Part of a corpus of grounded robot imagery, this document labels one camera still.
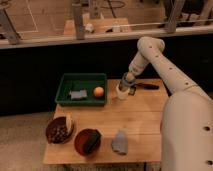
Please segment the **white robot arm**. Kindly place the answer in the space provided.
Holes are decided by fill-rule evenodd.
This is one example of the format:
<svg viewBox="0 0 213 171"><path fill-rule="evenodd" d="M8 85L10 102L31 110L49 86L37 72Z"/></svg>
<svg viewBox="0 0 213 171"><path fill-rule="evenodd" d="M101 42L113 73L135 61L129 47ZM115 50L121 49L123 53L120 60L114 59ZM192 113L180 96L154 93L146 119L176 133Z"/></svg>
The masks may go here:
<svg viewBox="0 0 213 171"><path fill-rule="evenodd" d="M116 87L120 99L147 65L152 65L171 96L161 122L161 171L213 171L213 98L163 55L165 43L142 37L137 53Z"/></svg>

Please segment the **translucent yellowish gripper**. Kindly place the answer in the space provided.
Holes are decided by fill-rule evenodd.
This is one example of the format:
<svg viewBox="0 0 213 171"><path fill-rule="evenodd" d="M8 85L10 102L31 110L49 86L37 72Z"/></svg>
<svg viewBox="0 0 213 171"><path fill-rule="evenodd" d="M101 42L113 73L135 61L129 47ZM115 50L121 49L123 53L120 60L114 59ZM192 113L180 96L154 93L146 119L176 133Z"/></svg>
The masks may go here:
<svg viewBox="0 0 213 171"><path fill-rule="evenodd" d="M131 86L135 84L135 80L136 78L133 73L126 72L119 83L119 90L120 91L128 90Z"/></svg>

